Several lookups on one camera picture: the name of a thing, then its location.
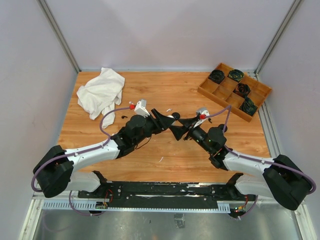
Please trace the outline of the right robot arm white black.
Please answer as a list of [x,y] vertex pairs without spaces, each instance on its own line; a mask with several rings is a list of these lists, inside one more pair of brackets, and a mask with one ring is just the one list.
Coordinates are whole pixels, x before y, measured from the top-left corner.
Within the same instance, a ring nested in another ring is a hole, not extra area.
[[226,123],[204,131],[201,125],[210,118],[209,115],[180,118],[175,112],[170,117],[179,122],[179,125],[172,124],[169,128],[177,140],[194,140],[209,154],[215,168],[239,172],[233,176],[234,183],[226,188],[227,196],[232,200],[238,200],[243,195],[263,196],[275,199],[286,209],[296,210],[305,197],[317,189],[315,181],[286,155],[257,157],[226,146]]

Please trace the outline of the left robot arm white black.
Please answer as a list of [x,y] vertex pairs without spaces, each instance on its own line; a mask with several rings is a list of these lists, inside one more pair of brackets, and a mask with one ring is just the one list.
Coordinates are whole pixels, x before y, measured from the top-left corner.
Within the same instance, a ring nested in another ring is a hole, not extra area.
[[33,169],[31,188],[43,193],[46,198],[56,197],[64,191],[74,191],[75,173],[87,166],[115,160],[133,152],[136,146],[152,135],[167,130],[174,122],[172,116],[165,116],[156,109],[147,116],[135,114],[114,135],[92,145],[63,149],[60,145],[51,147]]

